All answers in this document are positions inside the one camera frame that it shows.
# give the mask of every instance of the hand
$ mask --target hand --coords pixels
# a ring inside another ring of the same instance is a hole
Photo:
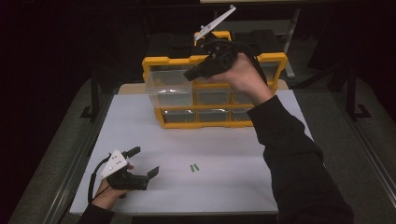
[[[238,53],[231,69],[206,80],[229,83],[234,90],[248,95],[254,105],[260,105],[274,96],[244,53]]]
[[[134,169],[134,167],[128,163],[128,170]],[[122,195],[130,192],[127,189],[113,189],[110,184],[108,184],[106,179],[103,179],[100,183],[99,189],[96,191],[96,196],[92,201],[93,205],[110,210],[116,200]]]

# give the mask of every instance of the plastic storage organizer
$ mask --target plastic storage organizer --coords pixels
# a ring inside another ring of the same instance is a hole
[[[229,32],[213,32],[217,37],[232,39]],[[287,56],[277,44],[271,30],[234,34],[256,51],[267,84],[275,93]],[[207,55],[194,46],[193,36],[154,35],[143,60],[143,78],[154,107],[156,119],[163,128],[194,129],[202,127],[252,126],[246,113],[253,104],[227,83],[207,83],[204,78],[189,82],[184,72]]]

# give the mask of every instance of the white table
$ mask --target white table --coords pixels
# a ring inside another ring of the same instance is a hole
[[[306,126],[292,91],[278,91],[282,104]],[[145,94],[116,95],[108,110],[77,195],[72,214],[88,205],[90,176],[115,148],[141,147],[128,161],[132,173],[145,175],[160,166],[147,190],[118,200],[114,211],[133,216],[273,214],[277,212],[271,176],[252,127],[163,129]],[[199,171],[192,171],[197,164]],[[96,192],[100,180],[95,182]]]

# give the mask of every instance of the gray floor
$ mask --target gray floor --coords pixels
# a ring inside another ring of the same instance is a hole
[[[285,79],[289,85],[300,83],[318,72],[306,68],[315,40],[293,40],[288,52],[296,77]],[[396,180],[396,125],[375,99],[369,85],[358,79],[357,104],[371,114],[369,119],[351,121],[345,112],[346,91],[327,91],[325,77],[295,94],[316,143],[323,149],[325,164],[356,213],[358,224],[396,223],[396,209],[386,183],[372,163],[373,153],[380,165]],[[84,84],[70,105],[48,151],[23,194],[9,223],[76,223],[77,216],[63,211],[73,200],[82,177],[87,153],[100,131],[111,96],[101,93],[103,108],[96,122],[82,119],[81,112],[91,103],[90,82]],[[113,223],[131,223],[130,217],[115,217]]]

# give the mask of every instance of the black sleeve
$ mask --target black sleeve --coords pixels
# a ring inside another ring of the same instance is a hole
[[[78,224],[108,224],[113,218],[114,212],[108,211],[93,204],[88,204]]]
[[[323,153],[277,96],[247,112],[272,177],[278,223],[353,223],[353,211],[323,165]]]

